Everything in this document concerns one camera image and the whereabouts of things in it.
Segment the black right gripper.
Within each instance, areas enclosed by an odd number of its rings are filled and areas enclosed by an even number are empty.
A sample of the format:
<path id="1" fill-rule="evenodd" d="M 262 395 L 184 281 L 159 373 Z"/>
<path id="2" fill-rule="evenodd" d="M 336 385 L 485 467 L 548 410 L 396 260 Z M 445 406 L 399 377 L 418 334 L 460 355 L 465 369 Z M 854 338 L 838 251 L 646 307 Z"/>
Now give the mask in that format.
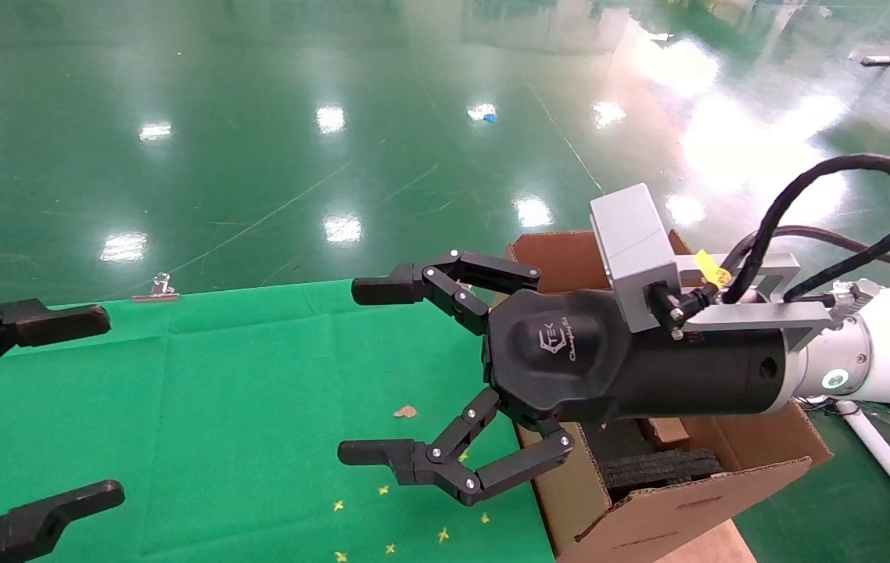
<path id="1" fill-rule="evenodd" d="M 791 399 L 777 329 L 682 339 L 662 328 L 634 334 L 612 292 L 534 292 L 540 279 L 541 268 L 460 250 L 399 264 L 385 277 L 353 279 L 359 306 L 427 300 L 471 334 L 485 334 L 490 388 L 431 444 L 348 439 L 338 446 L 340 462 L 384 464 L 399 485 L 435 486 L 471 507 L 564 464 L 575 440 L 559 423 L 764 414 Z M 474 286 L 513 295 L 490 311 Z M 473 471 L 460 456 L 499 410 L 518 425 L 539 427 L 541 439 Z"/>

